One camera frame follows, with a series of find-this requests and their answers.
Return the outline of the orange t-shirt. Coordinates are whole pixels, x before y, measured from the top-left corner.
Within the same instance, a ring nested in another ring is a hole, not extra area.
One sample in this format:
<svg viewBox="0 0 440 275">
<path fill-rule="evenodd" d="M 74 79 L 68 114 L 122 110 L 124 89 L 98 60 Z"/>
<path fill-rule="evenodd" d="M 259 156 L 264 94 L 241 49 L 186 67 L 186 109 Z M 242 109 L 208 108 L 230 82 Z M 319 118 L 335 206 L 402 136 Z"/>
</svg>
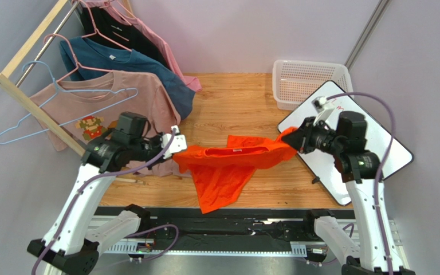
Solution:
<svg viewBox="0 0 440 275">
<path fill-rule="evenodd" d="M 178 164 L 179 172 L 191 173 L 200 210 L 207 214 L 236 202 L 257 170 L 293 158 L 297 150 L 281 138 L 295 130 L 290 127 L 275 140 L 230 135 L 224 148 L 189 146 L 172 159 Z"/>
</svg>

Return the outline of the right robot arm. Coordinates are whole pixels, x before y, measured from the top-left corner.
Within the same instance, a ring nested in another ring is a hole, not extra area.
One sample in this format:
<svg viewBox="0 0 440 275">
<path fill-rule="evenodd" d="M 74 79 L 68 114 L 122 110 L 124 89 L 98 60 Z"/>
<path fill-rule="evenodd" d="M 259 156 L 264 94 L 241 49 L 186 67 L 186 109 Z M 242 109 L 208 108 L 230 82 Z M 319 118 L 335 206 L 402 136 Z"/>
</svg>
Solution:
<svg viewBox="0 0 440 275">
<path fill-rule="evenodd" d="M 317 117 L 307 117 L 281 140 L 300 153 L 319 150 L 334 158 L 353 204 L 359 243 L 327 210 L 311 210 L 307 220 L 313 224 L 311 233 L 321 238 L 341 263 L 341 273 L 414 274 L 404 267 L 395 247 L 384 201 L 383 161 L 366 149 L 366 130 L 364 115 L 343 111 L 336 129 Z"/>
</svg>

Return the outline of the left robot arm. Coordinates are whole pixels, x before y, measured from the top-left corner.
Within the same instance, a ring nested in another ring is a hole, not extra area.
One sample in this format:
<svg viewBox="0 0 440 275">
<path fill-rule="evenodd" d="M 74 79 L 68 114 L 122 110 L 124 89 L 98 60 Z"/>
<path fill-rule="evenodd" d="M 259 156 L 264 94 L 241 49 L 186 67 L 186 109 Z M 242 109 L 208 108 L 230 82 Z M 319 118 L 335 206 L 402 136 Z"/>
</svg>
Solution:
<svg viewBox="0 0 440 275">
<path fill-rule="evenodd" d="M 130 162 L 151 168 L 186 148 L 177 126 L 168 133 L 146 137 L 148 125 L 146 117 L 124 112 L 115 127 L 88 143 L 58 218 L 42 238 L 30 241 L 27 247 L 38 264 L 46 264 L 46 274 L 89 274 L 100 256 L 121 239 L 149 232 L 150 212 L 133 204 L 98 228 L 89 228 L 112 182 L 130 173 Z"/>
</svg>

